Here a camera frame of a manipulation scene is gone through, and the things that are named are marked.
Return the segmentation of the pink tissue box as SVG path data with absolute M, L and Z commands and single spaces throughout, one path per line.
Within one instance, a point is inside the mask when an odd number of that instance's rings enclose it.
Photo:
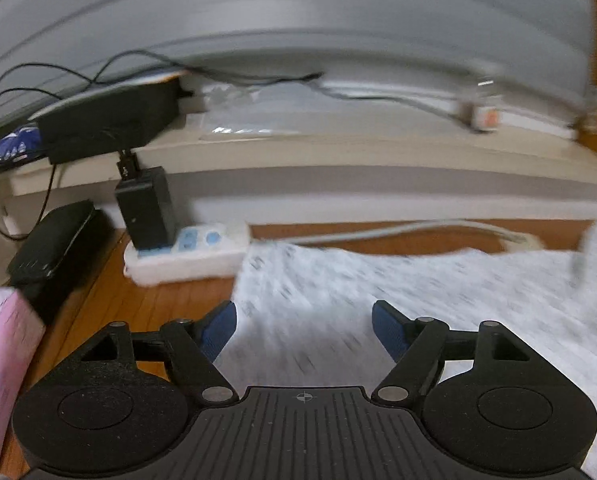
M 44 323 L 21 292 L 0 287 L 0 455 L 14 403 L 42 336 Z

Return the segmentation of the white power strip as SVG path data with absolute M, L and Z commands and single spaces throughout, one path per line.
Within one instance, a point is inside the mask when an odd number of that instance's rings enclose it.
M 245 222 L 186 226 L 170 247 L 137 250 L 129 242 L 124 251 L 124 277 L 136 285 L 231 278 L 239 272 L 252 242 Z

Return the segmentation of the grey window blind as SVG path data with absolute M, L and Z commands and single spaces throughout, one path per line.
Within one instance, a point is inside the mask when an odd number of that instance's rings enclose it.
M 206 63 L 286 55 L 492 68 L 579 110 L 594 0 L 0 0 L 0 74 L 44 61 L 91 70 L 132 49 Z

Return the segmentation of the black power adapter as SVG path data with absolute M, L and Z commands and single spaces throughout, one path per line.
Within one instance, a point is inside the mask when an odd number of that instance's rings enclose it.
M 136 153 L 120 151 L 115 198 L 132 244 L 139 252 L 172 247 L 178 224 L 163 167 L 142 168 Z

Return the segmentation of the white patterned garment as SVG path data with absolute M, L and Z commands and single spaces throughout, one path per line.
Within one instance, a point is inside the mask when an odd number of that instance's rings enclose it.
M 384 300 L 455 330 L 501 322 L 597 408 L 597 223 L 573 252 L 387 257 L 258 243 L 232 299 L 238 327 L 216 365 L 238 391 L 374 389 L 393 366 L 371 323 L 373 304 Z M 597 479 L 597 437 L 583 468 Z

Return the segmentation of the blue packet on sill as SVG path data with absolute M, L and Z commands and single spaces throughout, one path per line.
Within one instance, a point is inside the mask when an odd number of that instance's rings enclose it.
M 0 172 L 34 162 L 46 155 L 38 127 L 33 124 L 18 127 L 0 139 Z

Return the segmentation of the glass jar orange label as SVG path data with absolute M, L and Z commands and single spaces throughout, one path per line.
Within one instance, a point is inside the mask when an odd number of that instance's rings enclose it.
M 475 133 L 494 133 L 500 127 L 503 87 L 499 67 L 473 61 L 460 92 L 460 118 Z

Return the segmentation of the black box on sill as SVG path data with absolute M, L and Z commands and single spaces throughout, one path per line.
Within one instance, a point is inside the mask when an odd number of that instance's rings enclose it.
M 142 148 L 179 117 L 194 96 L 177 76 L 119 84 L 73 96 L 29 117 L 52 165 Z

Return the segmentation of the black pouch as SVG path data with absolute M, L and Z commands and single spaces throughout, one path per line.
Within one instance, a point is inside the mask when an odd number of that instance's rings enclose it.
M 21 287 L 51 278 L 96 211 L 91 200 L 82 200 L 46 214 L 9 263 L 10 284 Z

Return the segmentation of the beige window sill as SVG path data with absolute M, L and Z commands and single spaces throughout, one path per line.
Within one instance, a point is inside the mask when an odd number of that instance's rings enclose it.
M 597 185 L 597 154 L 580 144 L 520 128 L 492 134 L 291 134 L 202 136 L 185 126 L 137 148 L 139 162 L 169 174 L 299 167 L 396 167 L 494 172 Z

